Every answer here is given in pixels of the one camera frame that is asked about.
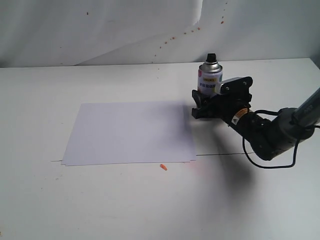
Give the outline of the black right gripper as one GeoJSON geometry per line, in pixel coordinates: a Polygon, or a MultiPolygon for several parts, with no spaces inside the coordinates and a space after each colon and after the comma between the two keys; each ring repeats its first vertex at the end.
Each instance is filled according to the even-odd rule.
{"type": "Polygon", "coordinates": [[[210,98],[193,89],[191,96],[196,104],[196,107],[191,110],[194,119],[221,119],[233,125],[251,124],[251,93],[216,95],[210,98]]]}

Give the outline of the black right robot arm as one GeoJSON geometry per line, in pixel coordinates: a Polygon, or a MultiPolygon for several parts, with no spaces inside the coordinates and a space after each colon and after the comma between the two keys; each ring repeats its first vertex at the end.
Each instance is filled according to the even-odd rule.
{"type": "Polygon", "coordinates": [[[223,120],[264,161],[294,148],[309,139],[320,121],[320,92],[317,90],[298,108],[279,111],[250,110],[249,90],[217,95],[206,99],[200,108],[202,117],[223,120]]]}

